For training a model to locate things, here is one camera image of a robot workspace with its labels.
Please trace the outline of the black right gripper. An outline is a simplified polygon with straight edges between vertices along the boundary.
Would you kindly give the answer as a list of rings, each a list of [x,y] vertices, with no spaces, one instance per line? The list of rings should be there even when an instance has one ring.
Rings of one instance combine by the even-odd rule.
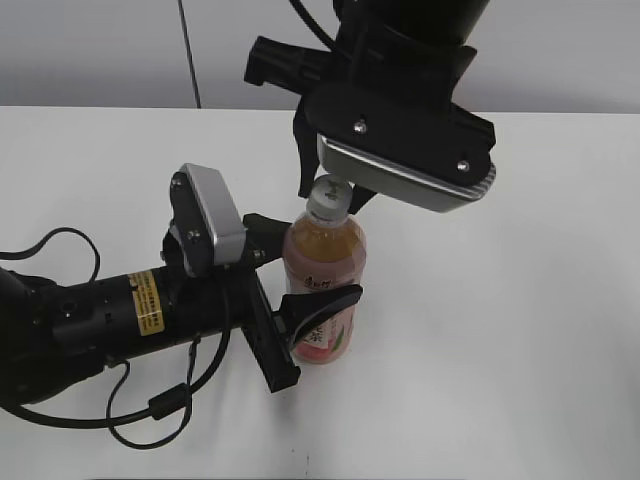
[[[309,197],[319,168],[317,133],[304,112],[308,94],[325,84],[346,84],[442,112],[457,105],[454,90],[477,55],[468,42],[476,24],[474,19],[344,19],[326,51],[258,37],[247,59],[245,82],[273,85],[300,97],[292,124],[300,162],[298,196]],[[376,195],[355,185],[352,212]]]

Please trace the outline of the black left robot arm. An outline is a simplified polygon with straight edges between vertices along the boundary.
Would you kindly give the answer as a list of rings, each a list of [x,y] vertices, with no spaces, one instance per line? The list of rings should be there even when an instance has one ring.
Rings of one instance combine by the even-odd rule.
[[[249,214],[248,239],[233,264],[187,269],[188,249],[163,241],[159,268],[73,286],[1,273],[1,398],[16,406],[45,401],[123,360],[239,329],[268,388],[296,385],[292,350],[314,327],[355,305],[361,287],[288,294],[273,309],[258,269],[278,260],[284,222]]]

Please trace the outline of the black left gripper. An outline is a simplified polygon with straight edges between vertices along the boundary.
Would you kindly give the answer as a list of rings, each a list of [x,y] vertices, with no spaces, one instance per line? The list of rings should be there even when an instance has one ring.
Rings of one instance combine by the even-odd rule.
[[[162,306],[169,331],[190,339],[238,328],[270,391],[298,383],[295,356],[341,356],[349,345],[359,284],[304,294],[287,294],[279,308],[279,337],[257,269],[282,257],[291,222],[246,214],[239,262],[217,267],[206,277],[186,273],[182,250],[169,231],[162,242]]]

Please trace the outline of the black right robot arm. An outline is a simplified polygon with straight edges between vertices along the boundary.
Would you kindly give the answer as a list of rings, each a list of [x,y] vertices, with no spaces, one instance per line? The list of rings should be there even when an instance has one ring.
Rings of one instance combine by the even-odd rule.
[[[308,198],[319,170],[376,195],[446,213],[482,199],[496,167],[493,124],[457,105],[483,1],[337,1],[322,49],[258,37],[244,79],[299,96],[293,135]]]

